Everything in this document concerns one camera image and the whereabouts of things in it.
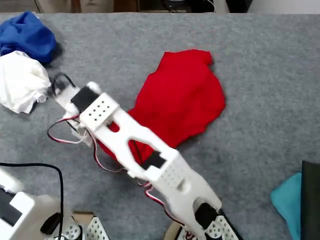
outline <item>black object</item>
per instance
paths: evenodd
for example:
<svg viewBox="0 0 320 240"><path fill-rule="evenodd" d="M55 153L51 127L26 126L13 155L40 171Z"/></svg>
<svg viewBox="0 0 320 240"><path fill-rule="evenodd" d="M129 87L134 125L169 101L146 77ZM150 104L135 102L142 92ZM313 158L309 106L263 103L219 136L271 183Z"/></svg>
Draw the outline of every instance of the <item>black object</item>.
<svg viewBox="0 0 320 240"><path fill-rule="evenodd" d="M246 13L251 0L226 0L230 13Z"/></svg>
<svg viewBox="0 0 320 240"><path fill-rule="evenodd" d="M192 13L214 12L214 6L207 0L187 0Z"/></svg>
<svg viewBox="0 0 320 240"><path fill-rule="evenodd" d="M218 216L223 216L225 220L228 222L228 224L230 225L230 227L232 228L237 238L239 240L243 240L243 238L237 232L236 228L228 220L227 216L225 215L222 209L220 209L219 212L217 212L213 207L211 207L208 203L205 202L205 203L202 203L195 212L195 219L203 227L203 229L207 229L209 225L212 223L212 221L215 221ZM182 231L182 227L180 227L174 240L178 239L181 231ZM205 233L205 237L207 240L222 240L222 237L218 239L217 238L213 239L206 233Z"/></svg>
<svg viewBox="0 0 320 240"><path fill-rule="evenodd" d="M154 151L151 156L149 156L144 163L141 165L141 167L144 170L147 170L150 166L155 166L156 168L160 169L163 164L166 162L165 159L160 157L160 152Z"/></svg>
<svg viewBox="0 0 320 240"><path fill-rule="evenodd" d="M40 231L45 235L51 235L54 233L59 223L60 213L56 212L44 222L44 224L40 228Z"/></svg>
<svg viewBox="0 0 320 240"><path fill-rule="evenodd" d="M302 162L301 240L320 240L320 164Z"/></svg>
<svg viewBox="0 0 320 240"><path fill-rule="evenodd" d="M61 170L50 164L46 163L5 163L0 162L0 166L3 167L12 167L12 168L20 168L20 167L46 167L50 169L54 169L59 174L59 180L60 180L60 225L59 225L59 233L57 240L61 240L62 237L62 228L64 223L64 179L62 176Z"/></svg>
<svg viewBox="0 0 320 240"><path fill-rule="evenodd" d="M74 84L74 82L70 79L70 77L67 75L67 74L65 74L64 72L58 72L54 77L53 77L53 79L52 80L50 80L51 81L51 89L52 89L52 93L53 93L53 95L54 96L56 96L56 84L58 84L58 78L60 78L60 77L65 77L67 80L68 80L68 82L72 85L72 87L76 87L76 85Z"/></svg>
<svg viewBox="0 0 320 240"><path fill-rule="evenodd" d="M252 0L226 0L230 13L246 13ZM192 13L213 12L214 7L208 0L187 0Z"/></svg>
<svg viewBox="0 0 320 240"><path fill-rule="evenodd" d="M99 97L89 87L84 86L81 90L71 99L71 102L78 108L79 112L82 113L87 109L97 98Z"/></svg>
<svg viewBox="0 0 320 240"><path fill-rule="evenodd" d="M11 200L14 198L14 194L5 192L0 189L0 219L10 224L12 227L21 217L22 213L10 205Z"/></svg>

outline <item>white plastic base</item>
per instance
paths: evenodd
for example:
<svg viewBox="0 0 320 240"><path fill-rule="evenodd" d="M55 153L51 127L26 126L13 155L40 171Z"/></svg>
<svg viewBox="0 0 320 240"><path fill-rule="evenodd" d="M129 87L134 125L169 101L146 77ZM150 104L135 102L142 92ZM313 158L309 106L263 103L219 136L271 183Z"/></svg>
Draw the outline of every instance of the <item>white plastic base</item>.
<svg viewBox="0 0 320 240"><path fill-rule="evenodd" d="M62 233L61 240L77 240L81 234L80 227L72 224L65 228ZM57 236L46 238L45 240L57 240ZM104 226L98 217L92 218L87 229L82 235L82 240L110 240Z"/></svg>
<svg viewBox="0 0 320 240"><path fill-rule="evenodd" d="M226 218L222 215L217 216L215 221L212 221L204 231L212 239L239 240ZM183 228L176 240L186 240L186 233L187 231Z"/></svg>
<svg viewBox="0 0 320 240"><path fill-rule="evenodd" d="M62 232L61 240L76 240L81 234L80 227L76 224L72 224L66 227ZM45 240L57 240L57 236L46 238Z"/></svg>
<svg viewBox="0 0 320 240"><path fill-rule="evenodd" d="M110 240L98 217L94 217L90 222L85 240Z"/></svg>

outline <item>gray carpet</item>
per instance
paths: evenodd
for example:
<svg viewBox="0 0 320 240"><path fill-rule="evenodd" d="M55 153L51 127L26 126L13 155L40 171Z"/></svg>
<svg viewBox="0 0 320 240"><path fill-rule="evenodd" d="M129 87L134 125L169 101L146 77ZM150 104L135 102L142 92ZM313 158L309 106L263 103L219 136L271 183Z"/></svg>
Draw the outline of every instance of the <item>gray carpet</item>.
<svg viewBox="0 0 320 240"><path fill-rule="evenodd" d="M179 147L202 174L245 240L289 240L270 192L301 161L320 163L320 16L213 14L39 15L62 55L47 65L80 86L96 81L127 110L165 51L211 51L227 106L218 120ZM0 22L10 15L0 15ZM112 240L160 240L171 221L125 174L106 173L84 145L46 135L63 110L49 99L30 115L0 107L1 160L59 166L65 200L94 211ZM70 137L67 127L55 134ZM101 155L105 164L112 161ZM35 194L59 196L52 170L10 169Z"/></svg>

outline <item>red cloth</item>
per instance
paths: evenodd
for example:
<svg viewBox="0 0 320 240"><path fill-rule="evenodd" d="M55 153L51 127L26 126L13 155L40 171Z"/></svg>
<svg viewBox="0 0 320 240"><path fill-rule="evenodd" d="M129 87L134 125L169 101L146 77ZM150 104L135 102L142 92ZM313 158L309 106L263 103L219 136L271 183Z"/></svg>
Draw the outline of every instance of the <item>red cloth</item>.
<svg viewBox="0 0 320 240"><path fill-rule="evenodd" d="M165 52L154 73L151 73L135 106L128 113L142 126L150 128L170 147L175 148L187 138L203 133L226 106L219 80L208 65L213 60L210 52L186 50ZM109 127L115 131L118 126ZM153 152L148 145L136 142L142 161ZM114 154L102 143L100 147ZM141 164L132 141L129 147Z"/></svg>

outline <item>fabric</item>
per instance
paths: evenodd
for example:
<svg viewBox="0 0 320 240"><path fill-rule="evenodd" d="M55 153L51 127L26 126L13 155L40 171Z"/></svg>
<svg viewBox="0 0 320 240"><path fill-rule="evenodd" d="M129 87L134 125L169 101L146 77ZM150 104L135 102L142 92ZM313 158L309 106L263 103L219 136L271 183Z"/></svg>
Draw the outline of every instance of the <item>fabric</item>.
<svg viewBox="0 0 320 240"><path fill-rule="evenodd" d="M15 113L30 113L46 101L51 86L46 69L21 51L0 56L0 103Z"/></svg>
<svg viewBox="0 0 320 240"><path fill-rule="evenodd" d="M128 113L172 148L203 133L226 106L219 80L209 68L212 62L208 51L164 53ZM109 128L116 132L119 127L113 123ZM101 142L99 145L115 158L106 146ZM139 152L133 142L129 142L136 162L141 164L154 150L141 142L136 145Z"/></svg>
<svg viewBox="0 0 320 240"><path fill-rule="evenodd" d="M301 239L301 172L296 173L271 193L271 201L285 219L293 240Z"/></svg>
<svg viewBox="0 0 320 240"><path fill-rule="evenodd" d="M302 162L301 240L320 239L320 164Z"/></svg>
<svg viewBox="0 0 320 240"><path fill-rule="evenodd" d="M13 16L0 13L0 22ZM320 15L40 17L59 33L55 36L63 49L47 68L49 76L65 72L79 87L94 81L125 110L134 107L165 51L210 51L211 69L222 85L227 107L203 134L178 150L216 192L243 239L292 240L270 193L301 168L301 159L320 163ZM59 144L48 138L47 128L64 113L52 99L29 115L16 115L0 105L0 161L59 167L66 206L93 211L111 240L162 240L172 221L135 186L134 179L125 172L101 170L92 148L84 144ZM72 139L67 124L52 130L56 137ZM119 167L103 152L99 158L107 168ZM6 170L25 184L28 193L60 196L54 170Z"/></svg>
<svg viewBox="0 0 320 240"><path fill-rule="evenodd" d="M55 47L54 34L32 12L24 12L0 25L0 56L17 50L41 63L49 63Z"/></svg>

